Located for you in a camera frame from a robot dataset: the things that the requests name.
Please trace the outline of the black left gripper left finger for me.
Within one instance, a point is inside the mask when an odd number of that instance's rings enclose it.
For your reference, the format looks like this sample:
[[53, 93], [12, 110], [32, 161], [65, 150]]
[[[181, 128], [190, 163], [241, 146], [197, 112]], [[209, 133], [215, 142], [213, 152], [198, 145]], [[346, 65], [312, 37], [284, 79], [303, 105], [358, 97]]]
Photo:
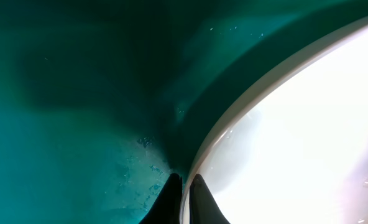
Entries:
[[140, 224], [179, 224], [182, 183], [177, 173], [171, 174]]

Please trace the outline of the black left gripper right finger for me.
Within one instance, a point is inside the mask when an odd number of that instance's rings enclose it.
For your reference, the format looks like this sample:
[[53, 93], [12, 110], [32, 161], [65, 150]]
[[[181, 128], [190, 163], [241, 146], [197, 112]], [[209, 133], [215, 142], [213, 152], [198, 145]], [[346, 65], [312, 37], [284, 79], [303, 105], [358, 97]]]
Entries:
[[229, 224], [200, 174], [190, 185], [190, 224]]

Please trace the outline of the white plate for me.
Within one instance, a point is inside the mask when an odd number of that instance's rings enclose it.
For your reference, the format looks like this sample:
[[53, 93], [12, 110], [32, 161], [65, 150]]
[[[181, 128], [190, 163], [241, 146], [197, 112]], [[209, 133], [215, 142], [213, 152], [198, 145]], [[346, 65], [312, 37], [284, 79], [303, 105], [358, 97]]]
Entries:
[[193, 160], [229, 223], [368, 223], [368, 16], [251, 85]]

